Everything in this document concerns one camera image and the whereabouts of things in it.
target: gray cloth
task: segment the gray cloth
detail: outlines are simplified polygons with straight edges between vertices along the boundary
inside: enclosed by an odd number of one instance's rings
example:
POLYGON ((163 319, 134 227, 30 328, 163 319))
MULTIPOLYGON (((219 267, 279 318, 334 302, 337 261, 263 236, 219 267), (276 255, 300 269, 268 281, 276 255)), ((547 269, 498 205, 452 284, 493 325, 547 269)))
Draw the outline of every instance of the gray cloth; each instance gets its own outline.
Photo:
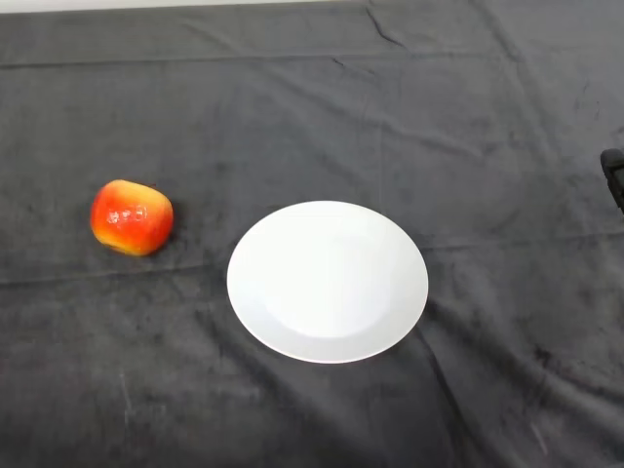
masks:
POLYGON ((624 466, 621 0, 0 17, 0 466, 624 466), (175 235, 102 248, 105 183, 175 235), (267 349, 224 284, 288 204, 377 210, 430 298, 344 366, 267 349))

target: red and yellow apple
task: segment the red and yellow apple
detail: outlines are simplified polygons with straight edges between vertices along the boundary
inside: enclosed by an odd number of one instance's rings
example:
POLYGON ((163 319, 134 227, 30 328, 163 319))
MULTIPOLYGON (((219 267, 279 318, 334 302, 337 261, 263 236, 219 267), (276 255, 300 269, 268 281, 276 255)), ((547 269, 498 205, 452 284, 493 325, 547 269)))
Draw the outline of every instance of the red and yellow apple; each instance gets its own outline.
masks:
POLYGON ((102 187, 91 208, 96 239, 128 255, 147 255, 167 241, 174 226, 174 208, 158 190, 113 180, 102 187))

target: black object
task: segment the black object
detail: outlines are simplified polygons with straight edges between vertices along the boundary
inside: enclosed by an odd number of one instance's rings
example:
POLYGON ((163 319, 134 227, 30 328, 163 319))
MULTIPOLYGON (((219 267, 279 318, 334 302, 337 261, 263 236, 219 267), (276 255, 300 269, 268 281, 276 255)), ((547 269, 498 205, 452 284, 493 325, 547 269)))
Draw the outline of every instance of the black object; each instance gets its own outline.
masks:
POLYGON ((614 148, 603 151, 601 165, 608 189, 624 214, 624 152, 614 148))

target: plate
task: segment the plate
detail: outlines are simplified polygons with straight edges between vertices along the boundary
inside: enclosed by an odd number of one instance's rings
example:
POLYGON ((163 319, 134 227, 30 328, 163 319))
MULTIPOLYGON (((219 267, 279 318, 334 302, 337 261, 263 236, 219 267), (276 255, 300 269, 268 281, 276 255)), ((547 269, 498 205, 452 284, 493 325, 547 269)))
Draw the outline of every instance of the plate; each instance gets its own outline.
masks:
POLYGON ((400 341, 422 314, 429 282, 397 224, 342 202, 293 205, 236 246, 227 290, 259 341, 292 358, 348 363, 400 341))

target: apple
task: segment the apple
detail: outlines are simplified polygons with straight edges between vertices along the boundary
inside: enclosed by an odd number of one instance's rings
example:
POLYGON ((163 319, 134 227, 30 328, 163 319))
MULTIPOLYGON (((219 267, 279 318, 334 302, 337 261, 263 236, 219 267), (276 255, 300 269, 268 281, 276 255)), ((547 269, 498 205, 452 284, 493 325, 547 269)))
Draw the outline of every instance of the apple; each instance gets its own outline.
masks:
POLYGON ((128 255, 148 255, 160 249, 174 226, 169 199, 151 187, 113 180, 102 187, 91 208, 96 239, 128 255))

